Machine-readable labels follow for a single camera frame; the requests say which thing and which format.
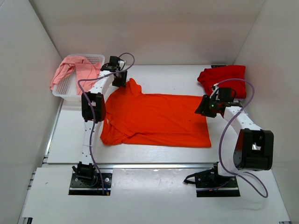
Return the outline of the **orange t shirt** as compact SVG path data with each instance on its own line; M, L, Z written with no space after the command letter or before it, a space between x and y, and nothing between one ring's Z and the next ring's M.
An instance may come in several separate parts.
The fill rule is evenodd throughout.
M145 94L134 79L110 94L100 139L119 144L210 148L206 117L195 114L201 96Z

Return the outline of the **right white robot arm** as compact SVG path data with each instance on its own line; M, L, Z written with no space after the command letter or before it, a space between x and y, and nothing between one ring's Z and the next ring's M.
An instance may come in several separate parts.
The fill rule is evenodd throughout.
M244 106L232 97L231 88L215 87L212 95L204 95L196 114L215 118L221 115L228 123L227 131L232 127L237 133L235 149L231 157L223 159L222 134L218 146L219 161L217 171L209 176L210 183L220 187L226 182L226 176L236 176L249 171L270 170L273 164L274 134L256 125L244 112Z

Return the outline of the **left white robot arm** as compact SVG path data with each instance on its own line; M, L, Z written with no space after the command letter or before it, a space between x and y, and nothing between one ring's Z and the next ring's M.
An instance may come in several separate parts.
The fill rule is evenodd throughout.
M97 145L97 137L102 121L106 116L104 95L109 86L125 86L127 71L124 71L126 62L120 57L111 56L109 62L100 69L100 77L92 88L81 95L81 112L84 120L85 135L82 155L79 163L72 167L76 179L87 187L103 187L102 175L95 164L92 149Z

